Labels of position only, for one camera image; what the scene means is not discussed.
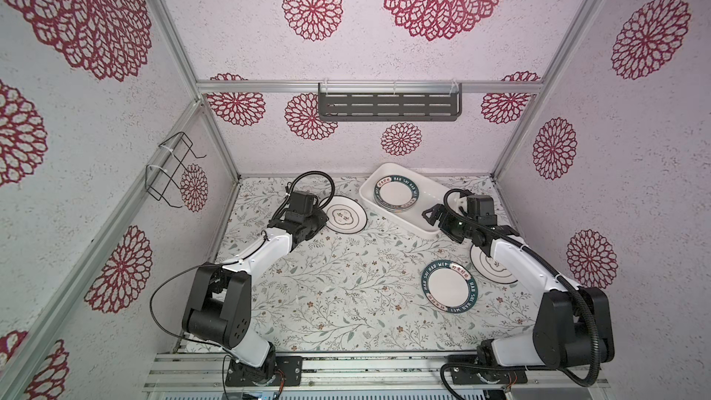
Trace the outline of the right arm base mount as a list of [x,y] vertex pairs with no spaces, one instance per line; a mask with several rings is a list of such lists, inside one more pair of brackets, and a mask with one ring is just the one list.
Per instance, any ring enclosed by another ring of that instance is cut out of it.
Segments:
[[450,355],[450,365],[445,372],[454,385],[490,384],[515,385],[529,381],[526,372],[521,370],[495,370],[493,363],[481,362],[474,354]]

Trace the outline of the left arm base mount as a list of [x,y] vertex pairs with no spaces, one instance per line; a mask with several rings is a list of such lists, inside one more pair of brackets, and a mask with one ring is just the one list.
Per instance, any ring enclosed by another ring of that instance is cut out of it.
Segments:
[[259,368],[232,361],[225,384],[227,387],[299,386],[303,363],[304,359],[300,356],[269,356]]

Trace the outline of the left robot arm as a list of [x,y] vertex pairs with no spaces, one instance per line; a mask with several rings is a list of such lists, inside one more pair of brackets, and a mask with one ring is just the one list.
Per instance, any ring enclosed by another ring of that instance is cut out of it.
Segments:
[[183,314],[183,331],[216,344],[251,368],[268,363],[273,346],[252,321],[252,289],[261,276],[328,221],[318,196],[294,191],[285,207],[243,252],[220,264],[198,267]]

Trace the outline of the green rim lettered plate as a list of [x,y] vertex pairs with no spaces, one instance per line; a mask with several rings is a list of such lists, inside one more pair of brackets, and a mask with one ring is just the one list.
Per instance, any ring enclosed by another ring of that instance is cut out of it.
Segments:
[[418,185],[402,175],[385,176],[377,181],[374,187],[376,204],[394,213],[411,209],[419,198]]
[[473,309],[479,288],[473,275],[461,264],[439,259],[428,264],[420,276],[425,298],[437,309],[461,314]]

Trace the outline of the green clover plate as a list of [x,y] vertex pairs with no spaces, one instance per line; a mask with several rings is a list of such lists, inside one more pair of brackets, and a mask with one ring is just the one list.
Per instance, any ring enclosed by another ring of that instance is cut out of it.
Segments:
[[368,225],[364,207],[347,196],[335,196],[324,211],[328,217],[326,226],[335,233],[360,233]]

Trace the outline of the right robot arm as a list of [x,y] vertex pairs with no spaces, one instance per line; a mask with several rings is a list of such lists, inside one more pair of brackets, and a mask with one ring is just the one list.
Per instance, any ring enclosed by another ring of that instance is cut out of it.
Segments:
[[586,366],[592,383],[602,364],[614,359],[615,344],[607,295],[564,276],[533,251],[512,227],[500,224],[490,196],[463,189],[456,192],[463,207],[452,207],[451,193],[426,209],[422,217],[448,238],[469,240],[486,257],[500,263],[537,302],[531,331],[486,340],[478,349],[481,364],[489,368],[546,368],[567,372]]

